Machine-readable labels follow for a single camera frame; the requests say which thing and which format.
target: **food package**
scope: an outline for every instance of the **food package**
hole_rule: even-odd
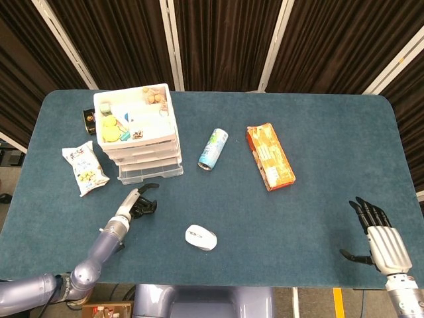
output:
[[[74,170],[75,179],[81,191],[80,197],[92,189],[104,186],[109,181],[93,152],[93,141],[88,141],[77,148],[63,148],[62,156]]]
[[[268,191],[294,183],[296,177],[270,123],[247,127],[247,141]]]

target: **small box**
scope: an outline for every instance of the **small box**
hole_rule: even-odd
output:
[[[133,301],[104,301],[82,305],[82,318],[92,318],[99,306],[119,313],[119,318],[131,318],[133,314]]]
[[[95,116],[94,109],[83,111],[85,129],[89,134],[95,134]]]
[[[247,127],[246,136],[266,189],[272,191],[293,184],[296,177],[272,125]]]

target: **table surface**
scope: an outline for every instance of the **table surface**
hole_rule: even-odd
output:
[[[72,270],[128,192],[118,167],[95,153],[111,178],[79,197],[62,148],[89,139],[82,110],[96,91],[46,97],[0,236],[1,278]],[[382,288],[373,266],[345,260],[339,249],[366,254],[368,243],[348,201],[386,210],[424,279],[424,230],[391,105],[380,96],[172,93],[184,174],[154,178],[154,215],[131,223],[126,248],[104,266],[102,282],[217,286]],[[267,192],[246,141],[246,127],[271,122],[296,182]],[[229,139],[211,172],[197,167],[214,128]],[[204,252],[184,240],[191,224],[212,230]]]

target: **robotic hand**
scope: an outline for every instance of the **robotic hand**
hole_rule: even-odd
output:
[[[354,256],[346,250],[340,250],[340,253],[350,261],[375,265],[387,276],[386,289],[398,317],[424,318],[424,297],[414,278],[407,275],[412,263],[399,232],[379,207],[360,197],[356,200],[358,203],[349,203],[370,243],[371,256]]]

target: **white computer mouse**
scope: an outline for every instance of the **white computer mouse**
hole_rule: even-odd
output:
[[[212,250],[218,242],[213,232],[194,224],[185,231],[185,240],[202,250]]]

